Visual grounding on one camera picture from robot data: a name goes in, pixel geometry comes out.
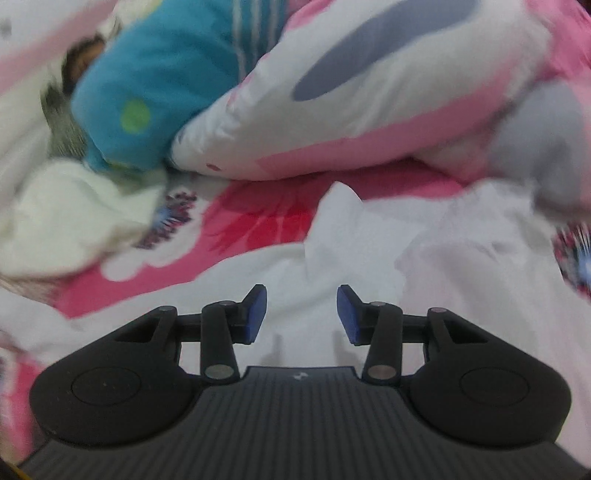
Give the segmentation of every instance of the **metal screw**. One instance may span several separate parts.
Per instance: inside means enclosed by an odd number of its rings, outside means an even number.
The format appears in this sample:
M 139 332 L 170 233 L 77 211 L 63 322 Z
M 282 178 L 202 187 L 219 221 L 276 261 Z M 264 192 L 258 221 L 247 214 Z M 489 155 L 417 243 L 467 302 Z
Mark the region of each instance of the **metal screw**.
M 368 375 L 376 380 L 390 380 L 396 376 L 396 369 L 390 365 L 374 365 L 368 368 Z
M 213 380 L 225 380 L 234 374 L 234 369 L 229 365 L 215 364 L 209 365 L 205 369 L 205 375 Z

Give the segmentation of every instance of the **bed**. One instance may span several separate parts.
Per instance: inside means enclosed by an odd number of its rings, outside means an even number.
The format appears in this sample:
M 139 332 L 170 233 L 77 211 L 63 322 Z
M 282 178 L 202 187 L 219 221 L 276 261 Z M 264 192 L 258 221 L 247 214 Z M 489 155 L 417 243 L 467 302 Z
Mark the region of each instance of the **bed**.
M 113 3 L 62 13 L 92 31 Z M 3 121 L 10 106 L 38 97 L 46 62 L 82 33 L 59 31 L 56 50 L 39 50 L 43 67 L 23 64 L 26 78 L 10 87 L 2 77 Z M 44 161 L 48 135 L 34 105 L 11 125 L 0 138 L 0 208 Z M 266 182 L 174 173 L 140 243 L 68 278 L 3 281 L 5 456 L 23 458 L 39 438 L 27 394 L 41 369 L 163 304 L 198 312 L 262 283 L 267 318 L 255 344 L 236 347 L 240 365 L 359 369 L 366 351 L 348 343 L 336 314 L 336 289 L 350 284 L 410 314 L 446 307 L 558 370 L 573 394 L 558 442 L 591 466 L 591 303 L 564 282 L 555 234 L 531 189 L 467 184 L 413 160 Z M 405 348 L 404 372 L 421 364 L 421 352 Z M 197 345 L 183 349 L 181 365 L 198 371 Z

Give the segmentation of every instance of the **flower pattern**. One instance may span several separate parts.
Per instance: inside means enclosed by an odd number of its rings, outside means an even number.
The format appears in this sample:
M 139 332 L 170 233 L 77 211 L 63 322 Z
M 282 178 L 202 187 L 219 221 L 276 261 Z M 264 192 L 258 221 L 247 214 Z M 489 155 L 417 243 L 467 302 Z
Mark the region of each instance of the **flower pattern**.
M 193 281 L 235 255 L 301 242 L 322 197 L 336 181 L 347 184 L 362 200 L 441 198 L 463 189 L 442 173 L 406 161 L 277 181 L 194 180 L 190 187 L 171 193 L 170 201 L 179 203 L 160 212 L 140 248 L 113 255 L 72 279 L 55 308 L 67 317 L 79 317 L 136 295 Z M 193 192 L 199 198 L 192 200 Z
M 582 222 L 558 228 L 554 257 L 564 280 L 591 299 L 591 228 Z

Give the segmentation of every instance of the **green dot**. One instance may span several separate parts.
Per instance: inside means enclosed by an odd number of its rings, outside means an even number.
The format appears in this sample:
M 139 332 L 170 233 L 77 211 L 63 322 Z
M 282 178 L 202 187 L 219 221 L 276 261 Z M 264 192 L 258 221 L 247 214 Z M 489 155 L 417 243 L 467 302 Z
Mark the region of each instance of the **green dot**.
M 150 124 L 150 109 L 143 100 L 129 100 L 121 113 L 121 128 L 129 134 L 139 134 Z

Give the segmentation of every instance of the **bedsheet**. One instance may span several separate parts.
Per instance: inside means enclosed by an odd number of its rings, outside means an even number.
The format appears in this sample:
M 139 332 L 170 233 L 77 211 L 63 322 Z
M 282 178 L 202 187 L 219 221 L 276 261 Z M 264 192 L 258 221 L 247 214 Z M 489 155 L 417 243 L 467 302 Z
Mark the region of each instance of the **bedsheet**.
M 573 406 L 559 441 L 591 465 L 591 305 L 561 279 L 553 228 L 529 192 L 501 181 L 466 190 L 396 163 L 271 183 L 181 177 L 169 206 L 166 228 L 75 278 L 55 309 L 0 290 L 0 330 L 22 358 L 22 381 L 3 393 L 22 454 L 32 442 L 22 429 L 34 432 L 24 392 L 38 369 L 162 304 L 198 312 L 263 283 L 268 313 L 256 342 L 236 346 L 242 368 L 360 368 L 367 350 L 348 344 L 336 315 L 336 288 L 349 283 L 411 314 L 446 306 L 560 371 Z M 405 347 L 404 373 L 421 363 Z M 198 371 L 198 345 L 183 346 L 181 365 Z
M 268 180 L 413 155 L 591 209 L 589 59 L 576 0 L 314 0 L 177 133 L 171 161 Z

